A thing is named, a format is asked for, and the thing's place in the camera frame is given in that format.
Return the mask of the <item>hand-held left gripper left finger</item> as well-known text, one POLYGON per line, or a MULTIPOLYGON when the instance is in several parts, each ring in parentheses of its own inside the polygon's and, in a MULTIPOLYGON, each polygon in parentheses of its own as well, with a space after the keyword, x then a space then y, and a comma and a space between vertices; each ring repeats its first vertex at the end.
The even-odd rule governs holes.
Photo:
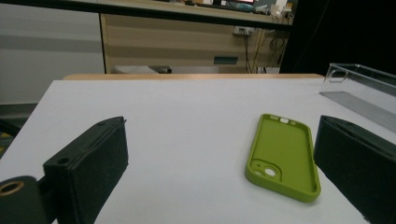
POLYGON ((44 164, 59 224, 93 224, 129 162, 125 119, 91 126, 44 164))

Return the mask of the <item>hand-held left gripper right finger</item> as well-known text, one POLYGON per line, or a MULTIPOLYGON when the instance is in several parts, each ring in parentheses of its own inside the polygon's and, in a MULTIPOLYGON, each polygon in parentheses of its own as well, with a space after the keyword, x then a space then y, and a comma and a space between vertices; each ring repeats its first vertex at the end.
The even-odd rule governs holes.
POLYGON ((352 122, 319 120, 314 160, 371 224, 396 224, 396 145, 352 122))

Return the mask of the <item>grey rectangular label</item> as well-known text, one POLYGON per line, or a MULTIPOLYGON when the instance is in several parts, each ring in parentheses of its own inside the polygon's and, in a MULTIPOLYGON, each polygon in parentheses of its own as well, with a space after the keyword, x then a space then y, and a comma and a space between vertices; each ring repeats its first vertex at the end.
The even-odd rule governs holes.
POLYGON ((234 56, 215 56, 213 60, 213 64, 229 64, 234 65, 237 64, 238 58, 234 56))

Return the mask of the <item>light wooden desk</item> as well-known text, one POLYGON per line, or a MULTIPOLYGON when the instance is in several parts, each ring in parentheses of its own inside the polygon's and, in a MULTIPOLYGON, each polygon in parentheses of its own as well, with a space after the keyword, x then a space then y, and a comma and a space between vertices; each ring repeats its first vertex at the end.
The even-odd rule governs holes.
POLYGON ((123 65, 211 67, 221 73, 245 73, 279 67, 289 33, 254 28, 234 35, 232 25, 100 15, 107 72, 123 65), (215 56, 234 56, 237 64, 213 64, 215 56))

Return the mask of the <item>white cabinet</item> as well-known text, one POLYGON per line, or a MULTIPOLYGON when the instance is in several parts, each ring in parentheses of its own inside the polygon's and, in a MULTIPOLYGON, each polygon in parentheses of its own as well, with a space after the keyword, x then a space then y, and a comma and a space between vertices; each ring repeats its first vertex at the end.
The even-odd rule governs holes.
POLYGON ((97 14, 0 4, 0 105, 36 103, 54 80, 104 71, 97 14))

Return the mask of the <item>white power strip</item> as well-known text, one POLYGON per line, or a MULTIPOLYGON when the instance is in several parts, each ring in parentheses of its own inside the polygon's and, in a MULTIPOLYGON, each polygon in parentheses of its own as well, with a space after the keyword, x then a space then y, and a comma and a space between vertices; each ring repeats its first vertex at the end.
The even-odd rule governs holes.
POLYGON ((252 27, 235 26, 233 28, 234 35, 252 35, 255 29, 252 27))

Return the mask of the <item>clear acrylic tray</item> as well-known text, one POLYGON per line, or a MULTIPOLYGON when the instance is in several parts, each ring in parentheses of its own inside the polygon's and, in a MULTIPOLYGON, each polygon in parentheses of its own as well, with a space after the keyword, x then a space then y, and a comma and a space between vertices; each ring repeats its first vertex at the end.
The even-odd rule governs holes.
POLYGON ((331 63, 319 93, 396 133, 396 75, 331 63))

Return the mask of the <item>black curtain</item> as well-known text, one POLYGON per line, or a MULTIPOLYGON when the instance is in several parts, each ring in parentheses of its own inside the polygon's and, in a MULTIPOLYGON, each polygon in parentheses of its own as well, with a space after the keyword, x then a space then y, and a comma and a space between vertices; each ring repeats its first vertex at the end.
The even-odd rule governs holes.
POLYGON ((280 71, 357 63, 396 75, 396 0, 297 0, 280 71))

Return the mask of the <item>wooden table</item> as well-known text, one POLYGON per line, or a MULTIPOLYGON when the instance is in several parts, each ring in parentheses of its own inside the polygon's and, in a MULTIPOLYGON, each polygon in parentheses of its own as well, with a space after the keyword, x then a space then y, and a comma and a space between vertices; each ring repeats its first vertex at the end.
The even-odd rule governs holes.
POLYGON ((204 79, 303 79, 324 78, 318 74, 74 74, 63 80, 204 80, 204 79))

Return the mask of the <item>white table board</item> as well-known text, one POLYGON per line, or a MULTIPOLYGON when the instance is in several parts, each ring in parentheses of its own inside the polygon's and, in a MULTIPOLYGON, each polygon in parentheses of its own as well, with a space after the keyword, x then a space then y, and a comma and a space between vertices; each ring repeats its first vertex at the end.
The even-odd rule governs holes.
POLYGON ((0 181, 41 177, 44 162, 94 123, 126 120, 129 165, 96 224, 366 224, 327 179, 312 203, 251 184, 244 170, 259 117, 351 121, 396 133, 322 96, 318 79, 53 82, 0 159, 0 181))

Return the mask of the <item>black frame bar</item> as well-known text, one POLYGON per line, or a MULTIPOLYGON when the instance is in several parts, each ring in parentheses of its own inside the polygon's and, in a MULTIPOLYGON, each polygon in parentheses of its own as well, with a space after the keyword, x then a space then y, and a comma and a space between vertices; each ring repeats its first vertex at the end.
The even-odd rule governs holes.
POLYGON ((172 4, 152 0, 0 0, 0 4, 172 21, 193 21, 287 32, 292 30, 292 20, 281 20, 254 13, 210 7, 185 6, 184 4, 172 4))

